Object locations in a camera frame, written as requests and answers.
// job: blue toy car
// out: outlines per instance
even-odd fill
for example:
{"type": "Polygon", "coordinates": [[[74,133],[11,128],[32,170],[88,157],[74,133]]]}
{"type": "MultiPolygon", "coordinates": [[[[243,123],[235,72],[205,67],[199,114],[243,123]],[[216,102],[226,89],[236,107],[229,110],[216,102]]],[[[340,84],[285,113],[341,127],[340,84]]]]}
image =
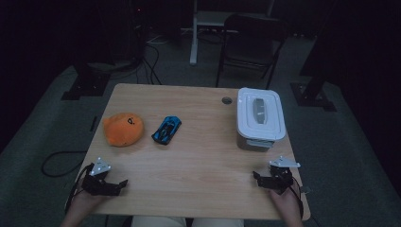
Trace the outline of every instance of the blue toy car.
{"type": "Polygon", "coordinates": [[[151,137],[157,143],[167,145],[181,124],[181,120],[177,116],[167,116],[160,125],[159,129],[152,134],[151,137]]]}

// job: white plastic container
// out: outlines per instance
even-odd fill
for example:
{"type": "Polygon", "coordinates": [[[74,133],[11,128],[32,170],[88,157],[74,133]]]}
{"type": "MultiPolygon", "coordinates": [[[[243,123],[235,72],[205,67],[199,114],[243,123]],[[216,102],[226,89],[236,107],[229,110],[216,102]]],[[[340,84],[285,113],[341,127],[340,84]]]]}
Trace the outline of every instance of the white plastic container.
{"type": "Polygon", "coordinates": [[[267,151],[286,136],[280,97],[271,90],[239,89],[236,123],[239,148],[267,151]]]}

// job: office chair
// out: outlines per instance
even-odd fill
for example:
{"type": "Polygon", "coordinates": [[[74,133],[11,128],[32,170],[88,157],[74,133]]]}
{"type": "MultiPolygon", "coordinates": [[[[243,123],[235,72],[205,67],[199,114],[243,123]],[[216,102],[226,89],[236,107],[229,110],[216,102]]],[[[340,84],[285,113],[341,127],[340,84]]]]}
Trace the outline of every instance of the office chair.
{"type": "Polygon", "coordinates": [[[262,79],[270,69],[266,85],[269,89],[280,49],[289,34],[288,24],[279,19],[235,13],[225,20],[222,32],[216,87],[224,65],[232,65],[264,69],[262,79]]]}

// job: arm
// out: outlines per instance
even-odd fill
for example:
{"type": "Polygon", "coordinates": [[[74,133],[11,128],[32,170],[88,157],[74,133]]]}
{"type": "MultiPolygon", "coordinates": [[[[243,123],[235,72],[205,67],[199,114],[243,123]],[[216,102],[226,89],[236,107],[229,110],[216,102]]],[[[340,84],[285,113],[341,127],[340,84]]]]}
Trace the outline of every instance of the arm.
{"type": "Polygon", "coordinates": [[[61,227],[80,226],[86,216],[91,214],[98,205],[108,198],[106,196],[92,196],[84,190],[78,192],[71,202],[71,206],[61,223],[61,227]]]}
{"type": "Polygon", "coordinates": [[[269,195],[277,208],[281,218],[288,227],[304,226],[301,219],[298,198],[287,188],[287,190],[279,195],[273,190],[269,190],[269,195]]]}

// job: white lid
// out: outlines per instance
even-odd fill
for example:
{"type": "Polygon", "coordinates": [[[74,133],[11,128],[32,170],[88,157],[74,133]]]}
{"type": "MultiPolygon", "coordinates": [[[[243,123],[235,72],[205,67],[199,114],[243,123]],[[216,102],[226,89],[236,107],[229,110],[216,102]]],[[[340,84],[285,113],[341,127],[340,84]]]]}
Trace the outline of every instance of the white lid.
{"type": "Polygon", "coordinates": [[[243,137],[275,141],[286,135],[280,97],[271,90],[239,89],[236,118],[243,137]]]}

